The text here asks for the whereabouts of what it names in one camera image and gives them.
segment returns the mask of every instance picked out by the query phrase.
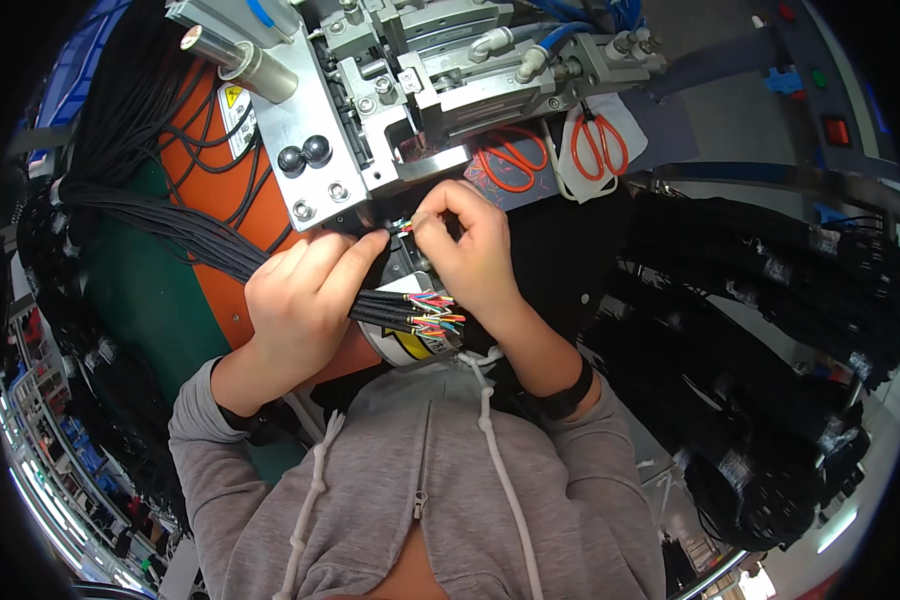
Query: metal cylinder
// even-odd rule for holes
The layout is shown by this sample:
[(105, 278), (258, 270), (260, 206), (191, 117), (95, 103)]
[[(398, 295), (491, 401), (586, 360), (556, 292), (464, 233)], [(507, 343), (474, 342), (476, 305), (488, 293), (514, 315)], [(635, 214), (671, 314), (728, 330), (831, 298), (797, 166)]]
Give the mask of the metal cylinder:
[(238, 41), (237, 49), (243, 54), (243, 60), (236, 68), (219, 67), (219, 78), (239, 84), (274, 104), (280, 104), (294, 95), (298, 85), (297, 74), (252, 42)]
[(234, 70), (244, 61), (244, 52), (203, 25), (193, 25), (180, 40), (180, 50), (192, 52), (228, 70)]

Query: right hand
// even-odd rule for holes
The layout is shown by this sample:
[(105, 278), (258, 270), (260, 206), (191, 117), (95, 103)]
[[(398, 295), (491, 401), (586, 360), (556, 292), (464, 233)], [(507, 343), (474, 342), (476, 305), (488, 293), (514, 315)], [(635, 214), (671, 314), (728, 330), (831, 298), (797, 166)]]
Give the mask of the right hand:
[[(456, 214), (465, 233), (455, 242), (441, 214)], [(469, 183), (438, 183), (411, 218), (413, 239), (447, 292), (483, 324), (523, 304), (514, 279), (507, 214)]]

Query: black wristband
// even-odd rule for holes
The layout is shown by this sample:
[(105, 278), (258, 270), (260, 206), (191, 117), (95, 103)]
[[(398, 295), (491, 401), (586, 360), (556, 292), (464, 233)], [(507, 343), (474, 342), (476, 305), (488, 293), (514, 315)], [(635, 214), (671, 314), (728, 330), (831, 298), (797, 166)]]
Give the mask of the black wristband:
[(577, 411), (577, 405), (584, 399), (590, 386), (593, 385), (593, 367), (588, 360), (580, 356), (579, 377), (576, 383), (567, 390), (551, 393), (545, 397), (531, 396), (543, 416), (550, 421), (563, 421)]

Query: metal machine part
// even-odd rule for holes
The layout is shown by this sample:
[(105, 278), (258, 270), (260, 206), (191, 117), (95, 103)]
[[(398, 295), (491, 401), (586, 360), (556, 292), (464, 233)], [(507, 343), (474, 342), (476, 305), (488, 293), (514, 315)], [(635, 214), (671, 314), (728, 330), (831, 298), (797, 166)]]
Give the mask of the metal machine part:
[[(486, 0), (183, 0), (167, 11), (202, 25), (189, 49), (251, 91), (299, 232), (354, 209), (379, 226), (386, 215), (364, 203), (463, 169), (468, 138), (666, 68), (647, 30), (558, 32), (551, 44), (556, 24), (510, 28), (513, 15)], [(326, 143), (322, 158), (308, 155), (315, 137)]]

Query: green surface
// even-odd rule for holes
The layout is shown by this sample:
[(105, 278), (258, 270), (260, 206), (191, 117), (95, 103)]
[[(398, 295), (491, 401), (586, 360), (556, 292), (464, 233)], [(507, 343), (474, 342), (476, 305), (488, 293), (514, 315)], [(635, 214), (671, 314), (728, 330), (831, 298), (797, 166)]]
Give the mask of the green surface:
[[(151, 196), (166, 189), (156, 165), (127, 188)], [(230, 352), (193, 268), (170, 256), (155, 236), (104, 217), (81, 255), (86, 301), (118, 344), (136, 347), (149, 360), (167, 402), (204, 362)], [(285, 440), (252, 447), (250, 455), (261, 476), (276, 483), (303, 451)]]

